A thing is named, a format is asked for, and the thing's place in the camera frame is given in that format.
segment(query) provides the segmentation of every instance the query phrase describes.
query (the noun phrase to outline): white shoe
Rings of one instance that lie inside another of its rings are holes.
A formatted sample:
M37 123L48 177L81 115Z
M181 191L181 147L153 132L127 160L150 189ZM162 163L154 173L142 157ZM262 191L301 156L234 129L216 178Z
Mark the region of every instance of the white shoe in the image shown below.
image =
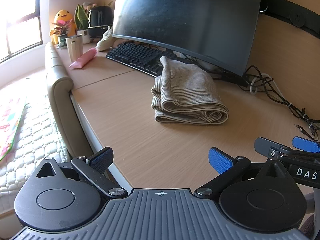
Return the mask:
M98 41L97 43L97 51L103 51L108 48L110 48L113 43L115 42L116 38L112 37L112 32L113 32L113 26L110 28L108 26L108 30L103 34L103 38L101 41Z

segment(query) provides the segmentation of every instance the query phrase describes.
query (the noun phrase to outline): silver pivot bolt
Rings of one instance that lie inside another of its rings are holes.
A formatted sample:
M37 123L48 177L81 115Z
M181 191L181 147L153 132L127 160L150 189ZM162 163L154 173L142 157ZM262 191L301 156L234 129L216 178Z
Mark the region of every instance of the silver pivot bolt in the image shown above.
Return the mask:
M201 196L209 196L212 194L212 189L207 187L198 188L197 193Z
M123 193L124 193L124 190L119 187L115 187L115 188L112 188L111 190L109 190L109 194L112 196L120 196Z

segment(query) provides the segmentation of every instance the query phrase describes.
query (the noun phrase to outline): desk seam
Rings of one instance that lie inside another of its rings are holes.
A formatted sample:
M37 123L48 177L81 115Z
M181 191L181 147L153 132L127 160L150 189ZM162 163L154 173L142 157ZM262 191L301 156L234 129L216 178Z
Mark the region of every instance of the desk seam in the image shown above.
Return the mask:
M80 89L80 88L84 88L84 87L86 87L86 86L89 86L89 85L98 83L98 82L100 82L100 81L103 81L103 80L106 80L106 79L109 79L109 78L112 78L112 77L120 76L120 75L122 75L122 74L126 74L126 73L129 73L129 72L132 72L132 71L136 71L136 70L133 69L133 70L130 70L130 71L127 71L127 72L123 72L123 73L120 73L120 74L117 74L117 75L114 75L114 76L111 76L111 77L107 77L107 78L101 79L101 80L98 80L98 81L96 81L96 82L93 82L93 83L84 85L84 86L82 86L82 87L76 88L76 89L74 89L73 91L76 91L76 90L78 90L78 89Z

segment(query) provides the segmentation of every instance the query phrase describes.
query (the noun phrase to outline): computer monitor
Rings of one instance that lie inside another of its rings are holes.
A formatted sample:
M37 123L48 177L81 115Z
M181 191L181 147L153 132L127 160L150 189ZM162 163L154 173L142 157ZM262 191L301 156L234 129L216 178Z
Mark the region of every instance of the computer monitor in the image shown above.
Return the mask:
M113 37L141 41L242 75L260 0L116 0Z

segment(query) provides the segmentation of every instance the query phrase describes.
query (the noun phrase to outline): folded cloth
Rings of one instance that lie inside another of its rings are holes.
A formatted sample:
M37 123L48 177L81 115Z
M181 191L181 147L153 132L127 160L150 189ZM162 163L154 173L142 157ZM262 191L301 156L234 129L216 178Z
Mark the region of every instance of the folded cloth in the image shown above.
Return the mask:
M229 111L212 77L196 65L160 58L162 76L151 89L151 107L161 123L221 124Z

